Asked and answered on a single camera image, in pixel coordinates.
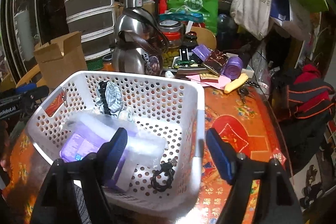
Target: person's hand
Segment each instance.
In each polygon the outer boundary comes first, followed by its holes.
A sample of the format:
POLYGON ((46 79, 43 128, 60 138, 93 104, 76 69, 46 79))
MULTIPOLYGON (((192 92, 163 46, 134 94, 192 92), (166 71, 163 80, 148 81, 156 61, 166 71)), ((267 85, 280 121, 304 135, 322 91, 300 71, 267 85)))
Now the person's hand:
POLYGON ((0 121, 0 165, 4 171, 7 171, 9 167, 9 136, 7 127, 7 122, 0 121))

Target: black cable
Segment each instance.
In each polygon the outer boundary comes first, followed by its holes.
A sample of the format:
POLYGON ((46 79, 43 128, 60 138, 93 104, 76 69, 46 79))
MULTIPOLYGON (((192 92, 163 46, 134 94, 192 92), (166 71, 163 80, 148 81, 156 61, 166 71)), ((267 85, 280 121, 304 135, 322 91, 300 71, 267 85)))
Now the black cable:
POLYGON ((170 188, 171 184, 174 180, 174 174, 175 170, 173 169, 173 166, 176 166, 176 160, 172 159, 169 162, 164 162, 163 164, 160 164, 161 169, 155 170, 153 177, 151 179, 151 186, 153 189, 157 190, 158 192, 164 192, 168 188, 170 188), (166 185, 161 185, 157 182, 156 177, 160 175, 162 172, 165 173, 166 176, 168 176, 166 185))

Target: orange table cloth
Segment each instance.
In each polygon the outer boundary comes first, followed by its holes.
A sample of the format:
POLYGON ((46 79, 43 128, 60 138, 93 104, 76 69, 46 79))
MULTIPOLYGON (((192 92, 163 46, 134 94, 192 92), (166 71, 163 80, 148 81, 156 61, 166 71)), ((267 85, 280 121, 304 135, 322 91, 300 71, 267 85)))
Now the orange table cloth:
MULTIPOLYGON (((283 136, 268 102, 253 88, 250 91, 254 99, 246 97, 244 105, 235 91, 224 94, 222 90, 205 88, 206 130, 215 128, 225 142, 229 142, 237 152, 245 153, 253 160, 269 161, 276 156, 284 161, 285 155, 286 168, 290 169, 283 136)), ((35 150, 24 130, 14 145, 10 165, 11 182, 4 189, 3 195, 20 222, 28 224, 50 165, 35 150)), ((130 222, 215 224, 230 189, 231 186, 220 178, 205 147, 202 184, 195 207, 185 217, 174 221, 132 213, 130 222)), ((243 224, 252 222, 258 190, 259 181, 254 181, 243 224)))

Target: orange jar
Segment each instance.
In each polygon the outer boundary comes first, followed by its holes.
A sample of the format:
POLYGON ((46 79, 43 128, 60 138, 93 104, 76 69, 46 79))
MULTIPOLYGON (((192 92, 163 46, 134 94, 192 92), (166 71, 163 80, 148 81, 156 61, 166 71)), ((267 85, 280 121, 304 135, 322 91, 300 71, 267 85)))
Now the orange jar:
POLYGON ((103 70, 104 71, 113 71, 113 66, 112 66, 112 54, 107 54, 103 58, 103 70))

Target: red cloth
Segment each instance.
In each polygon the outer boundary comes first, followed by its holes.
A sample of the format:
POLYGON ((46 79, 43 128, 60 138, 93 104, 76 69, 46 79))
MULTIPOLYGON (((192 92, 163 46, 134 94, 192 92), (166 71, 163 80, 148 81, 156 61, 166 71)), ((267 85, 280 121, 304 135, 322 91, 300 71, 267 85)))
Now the red cloth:
MULTIPOLYGON (((307 82, 316 78, 321 78, 321 73, 314 65, 308 64, 303 67, 302 73, 296 78, 294 84, 307 82)), ((310 99, 308 102, 300 105, 298 107, 298 112, 305 112, 320 103, 322 100, 329 100, 328 91, 325 91, 320 95, 317 95, 314 98, 310 99)))

